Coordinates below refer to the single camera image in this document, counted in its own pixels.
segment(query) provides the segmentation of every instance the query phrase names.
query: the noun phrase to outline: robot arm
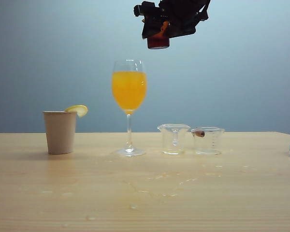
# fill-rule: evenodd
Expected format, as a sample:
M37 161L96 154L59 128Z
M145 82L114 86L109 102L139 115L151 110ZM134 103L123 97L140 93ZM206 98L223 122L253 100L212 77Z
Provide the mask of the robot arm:
M142 5L134 7L135 16L144 16L142 38L151 38L159 33L164 38L194 34L197 24L208 19L209 2L210 0L161 0L159 7L156 7L154 2L143 1Z

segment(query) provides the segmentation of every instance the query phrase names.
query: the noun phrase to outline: paper cup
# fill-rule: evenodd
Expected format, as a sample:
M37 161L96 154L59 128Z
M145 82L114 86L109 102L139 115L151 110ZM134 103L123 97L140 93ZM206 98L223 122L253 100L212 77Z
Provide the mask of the paper cup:
M49 154L73 152L76 112L43 111Z

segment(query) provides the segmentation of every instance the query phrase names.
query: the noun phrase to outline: orange juice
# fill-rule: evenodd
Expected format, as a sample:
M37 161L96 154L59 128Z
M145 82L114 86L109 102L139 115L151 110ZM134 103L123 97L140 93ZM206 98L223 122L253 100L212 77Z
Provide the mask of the orange juice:
M146 74L134 71L114 72L112 89L120 108L126 114L132 114L145 98Z

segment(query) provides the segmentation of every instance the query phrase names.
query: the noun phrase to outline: glass stem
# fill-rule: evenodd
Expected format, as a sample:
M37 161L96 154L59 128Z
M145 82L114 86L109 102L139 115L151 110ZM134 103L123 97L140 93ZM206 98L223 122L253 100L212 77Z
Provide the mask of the glass stem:
M126 149L133 149L132 146L132 130L131 130L131 114L127 114L127 132L128 132L128 139L126 142Z

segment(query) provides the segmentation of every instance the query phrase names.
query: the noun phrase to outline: wine glass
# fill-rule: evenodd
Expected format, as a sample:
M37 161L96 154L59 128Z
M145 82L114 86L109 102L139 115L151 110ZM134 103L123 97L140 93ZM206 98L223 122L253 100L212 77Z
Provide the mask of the wine glass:
M146 73L143 62L139 59L116 61L113 69L112 90L117 104L127 115L128 131L126 147L115 152L129 157L142 155L145 152L132 145L131 116L146 95Z

